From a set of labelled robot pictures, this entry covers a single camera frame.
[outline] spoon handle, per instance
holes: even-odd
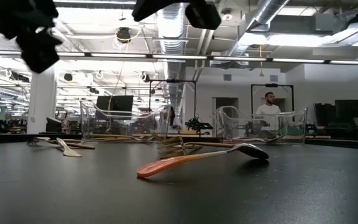
[[[138,170],[136,171],[136,174],[138,177],[150,177],[151,175],[158,174],[163,170],[166,170],[171,167],[175,167],[184,162],[202,159],[210,156],[217,156],[226,153],[227,151],[218,151],[218,152],[208,152],[208,153],[202,153],[197,155],[177,156],[168,159],[162,159],[139,167]]]

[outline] transparent container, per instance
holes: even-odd
[[[233,106],[215,112],[214,136],[225,142],[304,144],[307,108],[275,115],[244,114]]]
[[[81,133],[84,140],[119,136],[158,136],[166,139],[170,106],[137,116],[132,111],[101,110],[90,101],[81,102]]]

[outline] table surface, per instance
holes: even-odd
[[[99,143],[82,158],[0,144],[0,223],[358,223],[358,149],[263,149],[268,161],[233,152],[137,179],[156,144]]]

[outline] wooden spoon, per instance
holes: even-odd
[[[67,146],[67,144],[60,138],[56,138],[59,145],[64,149],[63,155],[69,156],[69,157],[82,157],[80,154],[78,154],[76,151],[70,149],[70,147]]]
[[[138,168],[136,174],[138,177],[150,177],[151,175],[158,174],[163,170],[166,170],[171,167],[175,167],[184,162],[193,161],[193,160],[202,159],[211,156],[217,156],[221,154],[227,154],[229,152],[234,152],[236,150],[241,151],[247,154],[248,156],[255,157],[258,159],[269,158],[269,155],[263,150],[261,150],[259,147],[252,144],[242,143],[242,144],[237,144],[233,146],[231,149],[225,151],[209,152],[209,153],[202,153],[202,154],[189,155],[189,156],[177,156],[169,159],[162,159],[160,161],[155,161]]]

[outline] ceiling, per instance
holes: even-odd
[[[223,0],[223,8],[231,10],[232,19],[223,21],[214,32],[214,38],[206,48],[206,53],[223,52],[229,50],[237,39],[237,26],[241,15],[250,12],[257,7],[257,0]],[[358,7],[358,1],[296,1],[292,0],[279,13],[281,15],[312,16],[317,10],[324,13],[346,11]],[[156,16],[152,15],[140,23],[135,22],[131,16],[130,9],[86,9],[75,7],[58,7],[59,17],[56,20],[56,29],[53,33],[59,36],[64,43],[58,46],[59,52],[127,52],[127,53],[160,53],[160,42],[155,40],[158,37]],[[128,45],[117,46],[115,44],[115,33],[120,27],[130,28],[131,36],[134,37]],[[195,29],[187,22],[186,25],[186,54],[195,54],[200,39],[201,30]],[[19,50],[14,40],[6,40],[0,37],[0,50]],[[261,49],[249,48],[246,53],[258,57]],[[263,56],[280,55],[282,57],[317,57],[310,47],[277,47],[272,45],[262,46]],[[334,52],[333,49],[320,49],[321,51]],[[343,55],[341,50],[333,57]],[[250,67],[257,67],[259,63],[250,63]],[[269,67],[285,68],[287,64],[270,63]],[[112,62],[97,60],[61,60],[56,66],[58,71],[58,85],[89,85],[103,86],[100,94],[115,95],[140,95],[143,97],[139,107],[148,102],[148,83],[140,80],[142,73],[149,74],[154,79],[164,79],[164,66],[162,62]],[[31,80],[32,72],[25,63],[18,58],[0,58],[0,84],[23,84],[9,78],[9,72],[20,73]],[[74,73],[76,78],[72,82],[65,81],[66,73]],[[122,86],[132,89],[123,90]],[[167,87],[164,82],[159,83],[162,90],[157,90],[153,98],[152,107],[159,107],[168,98]],[[15,92],[21,96],[21,100],[28,104],[29,87],[4,87],[6,91]],[[94,93],[87,88],[59,88],[58,106],[62,108],[78,108],[78,98],[96,99]]]

